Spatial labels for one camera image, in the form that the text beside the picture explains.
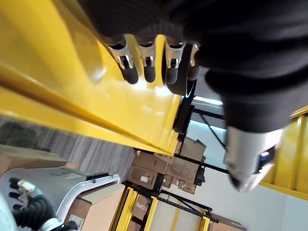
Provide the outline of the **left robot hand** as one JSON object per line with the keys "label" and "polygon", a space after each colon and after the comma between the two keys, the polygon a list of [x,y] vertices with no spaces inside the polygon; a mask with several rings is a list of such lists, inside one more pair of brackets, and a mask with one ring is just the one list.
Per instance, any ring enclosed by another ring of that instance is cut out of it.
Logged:
{"label": "left robot hand", "polygon": [[80,5],[117,62],[124,35],[149,46],[169,39],[196,44],[199,73],[222,100],[227,168],[240,192],[255,188],[273,166],[290,115],[308,103],[308,3],[305,0],[82,0]]}

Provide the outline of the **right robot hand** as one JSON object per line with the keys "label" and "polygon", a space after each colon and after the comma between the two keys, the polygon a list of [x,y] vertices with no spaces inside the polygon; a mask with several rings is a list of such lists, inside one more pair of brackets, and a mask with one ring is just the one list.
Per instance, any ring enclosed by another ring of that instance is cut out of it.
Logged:
{"label": "right robot hand", "polygon": [[18,227],[55,231],[63,226],[49,200],[34,184],[18,178],[10,178],[9,182],[10,188],[18,191],[10,192],[9,197],[24,203],[13,205],[12,214]]}

